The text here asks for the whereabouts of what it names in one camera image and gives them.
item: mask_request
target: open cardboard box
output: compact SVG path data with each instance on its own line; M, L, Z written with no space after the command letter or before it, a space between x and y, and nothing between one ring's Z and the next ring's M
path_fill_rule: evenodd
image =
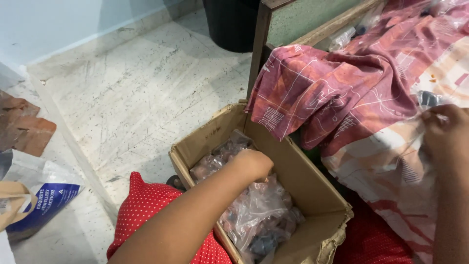
M351 206L289 137L281 142L274 139L265 127L250 120L245 106L237 103L224 107L205 125L174 144L169 151L174 169L187 189L193 187L189 170L227 141L234 129L244 132L272 159L279 182L306 218L291 239L277 248L273 263L331 264L336 248L345 239L346 222L353 217ZM244 264L219 223L214 230L232 261Z

